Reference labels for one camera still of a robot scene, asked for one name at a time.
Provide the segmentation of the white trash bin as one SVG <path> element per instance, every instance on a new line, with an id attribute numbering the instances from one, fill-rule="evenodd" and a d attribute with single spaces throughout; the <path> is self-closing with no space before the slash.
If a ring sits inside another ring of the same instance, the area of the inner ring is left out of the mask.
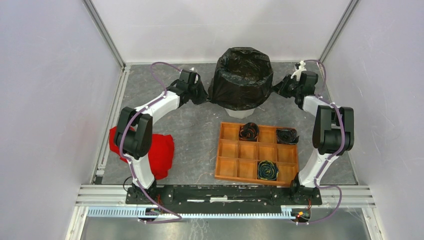
<path id="1" fill-rule="evenodd" d="M 255 109 L 252 108 L 248 110 L 231 110 L 231 109 L 225 108 L 225 111 L 232 118 L 244 119 L 251 116 L 254 113 Z"/>

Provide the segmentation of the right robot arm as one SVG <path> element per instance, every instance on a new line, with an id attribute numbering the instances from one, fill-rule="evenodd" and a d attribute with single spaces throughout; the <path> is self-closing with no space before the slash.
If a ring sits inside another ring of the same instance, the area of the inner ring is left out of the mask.
<path id="1" fill-rule="evenodd" d="M 354 145 L 354 110 L 351 107 L 327 103 L 315 95 L 319 76 L 313 71 L 286 75 L 272 90 L 284 98 L 294 98 L 295 104 L 315 117 L 312 131 L 314 150 L 305 167 L 291 181 L 289 199 L 302 204 L 315 197 L 320 182 L 332 163 Z"/>

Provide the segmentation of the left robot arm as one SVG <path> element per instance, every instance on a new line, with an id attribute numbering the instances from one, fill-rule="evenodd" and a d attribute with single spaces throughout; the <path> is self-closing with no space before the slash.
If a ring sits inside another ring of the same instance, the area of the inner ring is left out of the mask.
<path id="1" fill-rule="evenodd" d="M 148 157 L 154 124 L 187 102 L 200 105 L 206 102 L 207 97 L 200 75 L 193 70 L 183 69 L 178 79 L 156 98 L 142 106 L 124 107 L 121 110 L 113 142 L 118 147 L 120 157 L 126 159 L 132 182 L 140 188 L 137 196 L 145 204 L 151 204 L 157 198 L 157 190 L 152 187 L 155 177 Z"/>

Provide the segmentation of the black trash bag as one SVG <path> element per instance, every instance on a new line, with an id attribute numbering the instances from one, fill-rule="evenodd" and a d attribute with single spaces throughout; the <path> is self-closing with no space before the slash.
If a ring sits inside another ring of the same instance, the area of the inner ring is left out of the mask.
<path id="1" fill-rule="evenodd" d="M 232 111 L 254 109 L 271 95 L 273 77 L 267 54 L 253 47 L 228 48 L 217 60 L 209 101 Z"/>

